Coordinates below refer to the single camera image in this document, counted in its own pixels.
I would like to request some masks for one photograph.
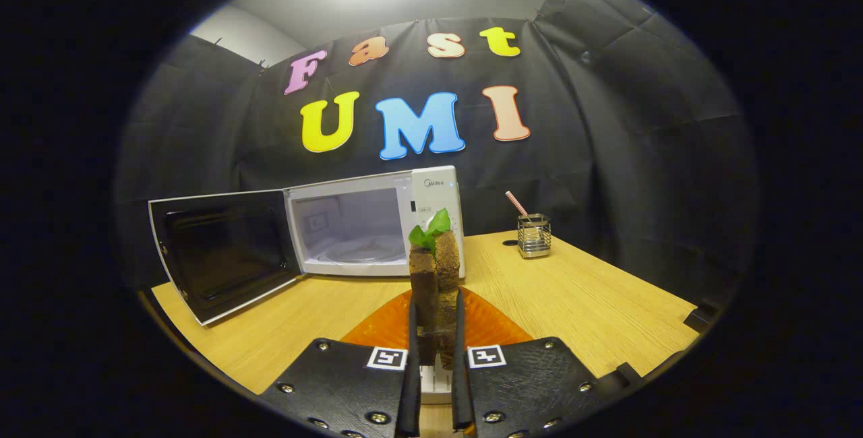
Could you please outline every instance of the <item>metal cup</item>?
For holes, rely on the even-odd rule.
[[[552,220],[545,214],[518,217],[518,252],[521,257],[548,256],[552,252]]]

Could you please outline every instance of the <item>black fabric curtain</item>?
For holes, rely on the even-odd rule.
[[[490,51],[481,30],[515,33],[517,57]],[[426,51],[432,33],[462,38],[462,57]],[[384,36],[390,51],[350,66],[351,49]],[[320,49],[304,89],[289,95],[292,61]],[[518,88],[531,136],[500,142],[481,91]],[[302,106],[358,91],[343,146],[302,144]],[[461,152],[385,161],[378,101],[419,115],[429,95],[458,100]],[[511,190],[549,214],[558,238],[678,296],[719,299],[745,269],[758,197],[752,152],[721,77],[685,36],[637,0],[546,0],[536,22],[419,20],[360,32],[268,69],[209,42],[184,39],[142,90],[121,146],[118,224],[135,287],[167,281],[150,236],[147,199],[280,189],[410,168],[455,165],[466,235],[515,229]]]
[[[639,0],[545,0],[536,27],[593,140],[610,261],[690,302],[727,302],[752,259],[761,189],[720,73]]]

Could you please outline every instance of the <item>microwave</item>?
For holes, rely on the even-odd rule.
[[[407,235],[446,208],[465,278],[456,168],[148,201],[162,266],[207,325],[304,274],[410,276]]]

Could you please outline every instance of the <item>letter m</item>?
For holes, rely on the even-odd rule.
[[[394,160],[407,155],[399,134],[405,137],[413,152],[419,155],[431,132],[429,150],[433,153],[458,152],[465,148],[465,141],[458,136],[453,104],[456,94],[435,93],[425,101],[421,115],[417,116],[401,98],[379,101],[375,109],[383,114],[383,150],[380,158]]]

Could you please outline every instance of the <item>lettuce leaf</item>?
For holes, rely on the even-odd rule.
[[[414,226],[411,233],[407,235],[407,240],[413,244],[420,245],[420,247],[425,247],[431,251],[432,255],[434,255],[434,237],[449,230],[450,213],[447,212],[446,208],[443,208],[443,210],[437,211],[437,213],[434,214],[434,217],[431,218],[428,230],[423,231],[422,227],[419,225]]]

